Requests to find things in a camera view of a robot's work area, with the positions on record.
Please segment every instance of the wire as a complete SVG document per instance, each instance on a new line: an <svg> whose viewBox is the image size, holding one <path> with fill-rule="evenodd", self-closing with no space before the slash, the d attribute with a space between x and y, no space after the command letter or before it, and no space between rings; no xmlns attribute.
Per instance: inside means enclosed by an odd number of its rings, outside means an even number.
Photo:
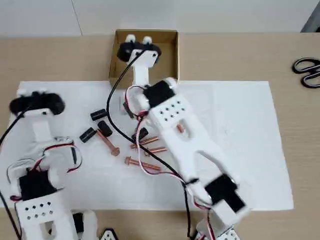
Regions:
<svg viewBox="0 0 320 240"><path fill-rule="evenodd" d="M111 124L111 126L121 135L123 136L125 139L127 139L129 142L136 144L136 142L131 139L129 136L127 136L124 132L122 132L117 126L116 124L113 122L111 115L110 115L110 101L111 101L111 97L114 94L117 86L119 85L120 81L123 79L123 77L126 75L127 71L129 70L129 68L132 66L132 64L145 52L146 50L142 50L127 66L126 68L123 70L123 72L120 74L118 80L115 82L114 86L112 87L110 94L108 96L108 99L106 101L106 116ZM140 148L147 152L151 157L153 157L154 159L156 159L157 161L159 161L161 164L163 164L164 166L166 166L170 171L172 171L173 174L175 174L176 176L180 177L180 174L172 167L170 166L168 163L166 163L165 161L163 161L160 157L156 156L155 154L153 154L152 152L150 152L147 148L145 148L144 146L140 145ZM185 209L186 209L186 214L187 214L187 222L188 222L188 228L187 228L187 237L190 238L190 229L191 229L191 217L190 217L190 209L189 209L189 204L188 204L188 195L187 195L187 190L186 190L186 186L182 184L183 187L183 193L184 193L184 202L185 202Z"/></svg>
<svg viewBox="0 0 320 240"><path fill-rule="evenodd" d="M26 111L28 111L31 107L33 106L33 104L30 104L25 110L23 110L17 117L16 119L10 124L10 126L7 128L7 130L5 130L4 134L2 135L2 137L0 138L0 146L2 145L3 141L5 140L6 136L8 135L8 133L11 131L11 129L17 124L17 122L23 118L24 114L26 113ZM18 228L17 228L17 225L16 225L16 222L13 218L13 215L8 207L8 204L2 194L2 192L0 191L0 198L1 198L1 201L4 205L4 208L5 208L5 211L10 219L10 222L12 224L12 227L14 229L14 232L16 234L16 237L20 240L21 239L21 234L19 233L18 231Z"/></svg>
<svg viewBox="0 0 320 240"><path fill-rule="evenodd" d="M41 162L46 157L46 151L52 150L52 149L57 149L57 148L65 148L65 147L69 147L69 148L75 149L80 155L80 163L77 166L73 167L73 168L69 168L67 170L67 173L73 172L73 171L77 170L78 168L80 168L81 165L82 165L82 162L83 162L83 157L81 155L80 150L73 143L63 143L63 144L57 144L57 145L48 146L47 148L45 148L43 153L42 153L42 156L36 161L36 163L34 164L33 168L31 169L31 171L34 171L34 170L37 169L37 167L40 167Z"/></svg>
<svg viewBox="0 0 320 240"><path fill-rule="evenodd" d="M216 240L215 234L214 234L214 230L212 229L211 223L210 223L210 209L208 210L207 216L207 227L209 230L209 234L210 234L210 240Z"/></svg>
<svg viewBox="0 0 320 240"><path fill-rule="evenodd" d="M148 171L142 164L141 162L141 152L140 152L140 145L139 145L139 136L140 136L140 130L142 128L142 125L143 125L143 121L144 121L144 117L141 118L141 120L139 121L138 123L138 126L136 127L136 137L135 137L135 144L136 144L136 147L137 147L137 152L138 152L138 162L139 162L139 165L140 165L140 168L144 171L145 174L147 175L150 175L150 176L156 176L156 175L161 175L161 174L169 174L171 175L172 177L175 177L177 178L179 181L181 181L182 183L186 183L180 176L178 175L175 175L174 173L172 172L169 172L169 171L160 171L160 172L150 172Z"/></svg>
<svg viewBox="0 0 320 240"><path fill-rule="evenodd" d="M19 217L19 214L18 214L18 211L17 211L17 204L14 203L14 211L15 211L15 214L16 214L16 218L18 219L18 223L19 223L19 228L20 228L20 237L19 237L19 240L22 239L22 227L21 227L21 224L20 224L20 217Z"/></svg>
<svg viewBox="0 0 320 240"><path fill-rule="evenodd" d="M135 115L136 117L138 117L140 113L134 113L134 112L131 110L130 105L129 105L129 101L128 101L128 99L129 99L129 97L128 97L128 96L129 96L129 90L130 90L130 89L133 89L133 88L140 88L140 89L142 89L142 90L144 90L145 88L142 87L142 86L140 86L140 85L132 85L132 86L128 87L127 90L125 90L125 93L124 93L124 101L125 101L125 104L128 106L129 111L132 112L133 115Z"/></svg>

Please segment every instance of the black cable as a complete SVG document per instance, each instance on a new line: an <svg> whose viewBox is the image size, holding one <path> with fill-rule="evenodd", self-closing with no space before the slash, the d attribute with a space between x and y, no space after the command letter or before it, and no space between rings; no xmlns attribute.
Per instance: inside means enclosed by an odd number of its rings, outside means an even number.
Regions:
<svg viewBox="0 0 320 240"><path fill-rule="evenodd" d="M3 143L3 141L5 140L5 138L6 138L6 136L8 135L8 133L11 131L11 129L17 124L17 122L18 122L21 118L23 118L24 114L26 113L26 111L28 111L28 109L29 109L30 107L31 107L31 105L30 105L29 107L27 107L24 111L22 111L22 112L16 117L16 119L10 124L10 126L7 128L7 130L4 132L4 134L3 134L2 137L0 138L0 146L1 146L1 144ZM14 232L15 232L15 234L16 234L16 237L20 240L22 236L21 236L21 234L19 233L19 230L18 230L18 228L17 228L16 222L15 222L15 220L14 220L14 218L13 218L13 215L12 215L12 213L11 213L9 207L8 207L8 204L7 204L7 202L6 202L6 200L5 200L5 198L4 198L4 196L3 196L3 194L2 194L1 191L0 191L0 198L1 198L1 201L2 201L2 203L3 203L3 205L4 205L5 211L6 211L8 217L9 217L9 219L10 219L10 221L11 221L11 224L12 224L12 227L13 227Z"/></svg>
<svg viewBox="0 0 320 240"><path fill-rule="evenodd" d="M136 144L136 141L131 139L128 135L126 135L123 131L121 131L113 122L111 116L110 116L110 100L112 95L114 94L117 86L119 85L120 81L123 79L123 77L125 76L125 74L127 73L127 71L129 70L129 68L132 66L132 64L145 52L146 50L142 50L139 54L136 55L136 57L126 66L126 68L123 70L123 72L121 73L121 75L119 76L118 80L116 81L116 83L114 84L114 86L111 89L111 92L108 96L108 99L106 101L106 116L111 124L111 126L120 134L122 135L125 139L127 139L128 141L130 141L133 144ZM150 156L152 156L154 159L156 159L157 161L159 161L161 164L163 164L164 166L166 166L171 172L173 172L175 175L177 175L178 177L181 178L180 174L172 167L170 166L168 163L166 163L165 161L163 161L160 157L156 156L155 154L153 154L152 152L150 152L147 148L145 148L144 146L140 145L140 148L145 151L146 153L148 153ZM186 215L187 215L187 222L188 222L188 229L187 229L187 237L190 237L190 229L191 229L191 217L190 217L190 209L189 209L189 204L188 204L188 194L186 191L186 186L182 183L182 187L184 190L184 202L185 202L185 209L186 209Z"/></svg>
<svg viewBox="0 0 320 240"><path fill-rule="evenodd" d="M18 223L19 223L19 228L20 228L20 238L19 238L19 240L21 240L22 239L22 227L21 227L21 224L20 224L20 217L19 217L16 205L17 205L17 203L15 202L14 203L14 211L15 211L15 214L16 214L16 218L18 219Z"/></svg>

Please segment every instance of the scissors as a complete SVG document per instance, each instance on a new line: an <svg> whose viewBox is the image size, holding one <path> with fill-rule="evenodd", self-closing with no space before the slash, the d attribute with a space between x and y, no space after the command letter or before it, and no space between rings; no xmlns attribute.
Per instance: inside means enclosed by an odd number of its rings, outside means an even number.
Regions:
<svg viewBox="0 0 320 240"><path fill-rule="evenodd" d="M312 63L312 66L305 68L298 68L298 65L301 63ZM301 84L308 89L317 89L320 88L320 84L312 84L309 82L311 79L315 79L320 76L320 60L313 57L304 57L294 62L292 65L292 71L295 74L305 74L310 73L309 75L301 78Z"/></svg>

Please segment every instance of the white wall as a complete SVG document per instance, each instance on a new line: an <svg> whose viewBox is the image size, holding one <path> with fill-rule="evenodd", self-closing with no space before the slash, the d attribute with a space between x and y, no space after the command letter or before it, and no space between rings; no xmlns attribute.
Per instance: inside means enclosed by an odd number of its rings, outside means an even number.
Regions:
<svg viewBox="0 0 320 240"><path fill-rule="evenodd" d="M300 32L318 2L0 0L0 37L112 34L117 28L187 33Z"/></svg>

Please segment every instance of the white plastic bracket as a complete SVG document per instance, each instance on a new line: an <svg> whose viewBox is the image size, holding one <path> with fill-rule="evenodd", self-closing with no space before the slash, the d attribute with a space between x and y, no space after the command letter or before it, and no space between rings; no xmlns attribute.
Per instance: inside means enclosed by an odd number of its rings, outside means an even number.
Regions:
<svg viewBox="0 0 320 240"><path fill-rule="evenodd" d="M37 143L47 142L53 139L49 123L53 117L53 113L50 111L50 109L43 108L29 110L24 115L32 126L35 141Z"/></svg>
<svg viewBox="0 0 320 240"><path fill-rule="evenodd" d="M142 50L135 49L132 51L128 64L141 53ZM158 53L156 51L146 50L133 64L133 84L148 85L149 84L149 68L152 68L157 60Z"/></svg>

